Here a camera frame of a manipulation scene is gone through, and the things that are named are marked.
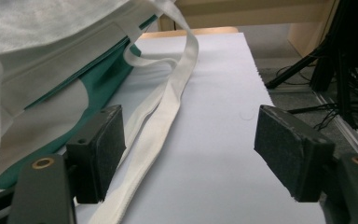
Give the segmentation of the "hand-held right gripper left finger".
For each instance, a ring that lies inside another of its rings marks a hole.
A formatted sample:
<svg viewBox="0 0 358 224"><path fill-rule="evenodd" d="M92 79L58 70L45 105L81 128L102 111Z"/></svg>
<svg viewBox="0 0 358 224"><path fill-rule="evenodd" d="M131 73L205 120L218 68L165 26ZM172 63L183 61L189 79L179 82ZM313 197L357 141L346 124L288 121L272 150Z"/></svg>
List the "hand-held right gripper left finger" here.
<svg viewBox="0 0 358 224"><path fill-rule="evenodd" d="M122 107L113 105L95 114L66 143L78 203L99 203L107 194L126 149Z"/></svg>

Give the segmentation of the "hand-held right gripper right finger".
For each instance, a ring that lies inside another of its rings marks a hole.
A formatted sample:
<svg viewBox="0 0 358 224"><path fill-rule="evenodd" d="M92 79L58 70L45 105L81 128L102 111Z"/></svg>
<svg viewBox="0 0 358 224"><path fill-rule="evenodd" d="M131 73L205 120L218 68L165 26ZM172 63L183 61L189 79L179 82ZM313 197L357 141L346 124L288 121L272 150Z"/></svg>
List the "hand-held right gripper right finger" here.
<svg viewBox="0 0 358 224"><path fill-rule="evenodd" d="M335 144L308 124L280 108L261 105L255 151L298 202L319 200L324 169Z"/></svg>

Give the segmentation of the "black tripod stand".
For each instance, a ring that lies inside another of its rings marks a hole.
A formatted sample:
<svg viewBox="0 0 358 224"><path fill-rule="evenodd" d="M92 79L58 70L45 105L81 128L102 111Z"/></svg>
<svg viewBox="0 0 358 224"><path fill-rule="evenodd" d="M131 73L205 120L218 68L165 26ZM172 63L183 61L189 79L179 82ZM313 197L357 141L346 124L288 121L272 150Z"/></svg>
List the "black tripod stand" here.
<svg viewBox="0 0 358 224"><path fill-rule="evenodd" d="M316 63L310 86L326 91L333 78L337 80L338 114L353 128L350 73L358 67L358 0L339 0L331 26L322 43L310 54L290 66L266 84L272 90L311 63Z"/></svg>

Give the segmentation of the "beige wooden desk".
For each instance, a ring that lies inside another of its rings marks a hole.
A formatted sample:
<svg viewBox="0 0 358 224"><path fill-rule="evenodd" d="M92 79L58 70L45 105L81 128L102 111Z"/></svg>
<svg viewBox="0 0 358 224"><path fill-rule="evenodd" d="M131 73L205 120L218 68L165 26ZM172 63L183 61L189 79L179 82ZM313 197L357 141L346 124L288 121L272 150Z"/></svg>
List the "beige wooden desk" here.
<svg viewBox="0 0 358 224"><path fill-rule="evenodd" d="M287 39L302 56L326 35L340 0L175 0L193 28L288 23Z"/></svg>

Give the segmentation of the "metal floor rail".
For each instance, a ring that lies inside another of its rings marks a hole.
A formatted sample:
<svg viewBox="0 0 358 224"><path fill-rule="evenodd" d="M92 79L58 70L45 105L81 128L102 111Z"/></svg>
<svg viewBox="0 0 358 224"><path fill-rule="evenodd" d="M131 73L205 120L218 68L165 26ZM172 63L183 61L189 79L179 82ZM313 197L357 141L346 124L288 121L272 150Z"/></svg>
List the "metal floor rail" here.
<svg viewBox="0 0 358 224"><path fill-rule="evenodd" d="M325 93L314 92L316 100L325 108L327 115L317 125L317 130L323 132L332 124L349 143L351 148L358 153L358 128L352 126L338 113L338 106L334 100Z"/></svg>

